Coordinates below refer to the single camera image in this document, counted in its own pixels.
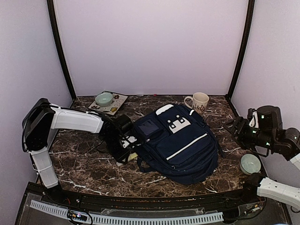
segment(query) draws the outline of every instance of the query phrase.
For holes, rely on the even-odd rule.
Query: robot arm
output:
[[[237,117],[224,128],[229,131],[242,149],[250,149],[260,156],[279,153],[300,170],[300,132],[295,128],[282,129],[280,109],[263,106],[248,110],[248,117]],[[260,146],[267,149],[262,155],[255,151]],[[300,188],[278,183],[261,174],[253,173],[243,185],[242,200],[249,201],[255,195],[268,197],[289,204],[300,210]]]
[[[136,139],[127,138],[124,133],[132,127],[125,115],[112,120],[95,112],[80,112],[50,104],[41,98],[22,122],[22,146],[33,161],[46,188],[59,184],[48,152],[48,136],[51,129],[73,129],[98,134],[102,131],[112,156],[120,163],[126,163],[129,148]]]

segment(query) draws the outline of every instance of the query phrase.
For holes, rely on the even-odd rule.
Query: black metal post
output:
[[[254,11],[254,4],[255,4],[255,0],[249,0],[243,38],[242,38],[242,42],[240,44],[240,52],[239,52],[238,60],[236,62],[235,70],[234,70],[234,73],[232,76],[231,84],[230,84],[230,87],[229,87],[229,90],[227,93],[227,98],[229,100],[233,96],[234,89],[235,89],[236,83],[237,83],[239,75],[240,75],[240,69],[242,67],[242,63],[244,60],[247,42],[248,42],[248,38],[249,38],[249,34],[250,34],[251,22],[252,22],[253,11]]]
[[[65,55],[62,50],[62,45],[61,45],[61,41],[60,41],[60,34],[59,34],[58,26],[57,26],[53,0],[47,0],[47,4],[48,4],[48,11],[49,11],[49,17],[50,17],[53,37],[54,37],[54,41],[55,41],[55,45],[56,45],[57,54],[60,59],[62,72],[66,79],[67,87],[69,89],[71,98],[74,101],[76,99],[76,94],[75,94],[75,90],[74,90],[74,87],[73,87],[73,84],[71,81],[70,73],[69,73],[69,70],[67,67]]]

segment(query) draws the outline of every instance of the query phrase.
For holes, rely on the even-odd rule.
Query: white wall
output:
[[[46,1],[3,0],[0,7],[0,224],[14,224],[36,174],[21,148],[22,120],[39,98],[69,106]]]
[[[55,2],[77,95],[227,93],[248,1]]]
[[[237,111],[279,106],[284,128],[300,129],[300,1],[258,0],[241,74],[233,96]],[[300,172],[274,154],[263,158],[272,179],[300,187]],[[294,224],[300,215],[291,214]]]

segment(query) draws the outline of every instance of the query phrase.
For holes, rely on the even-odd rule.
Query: white perforated rail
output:
[[[42,211],[44,213],[63,218],[67,218],[68,209],[49,205],[45,202],[31,201],[31,208]],[[94,225],[201,225],[223,221],[223,213],[212,213],[191,217],[175,217],[175,218],[126,218],[126,217],[109,217],[90,213],[93,218]]]

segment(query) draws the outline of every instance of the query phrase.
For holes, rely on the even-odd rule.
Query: mug handle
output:
[[[183,100],[184,104],[186,104],[187,107],[189,107],[190,109],[192,109],[192,107],[186,103],[186,100],[187,100],[187,99],[191,99],[191,100],[193,101],[193,98],[190,97],[190,96],[186,96],[186,97],[184,98],[184,100]]]

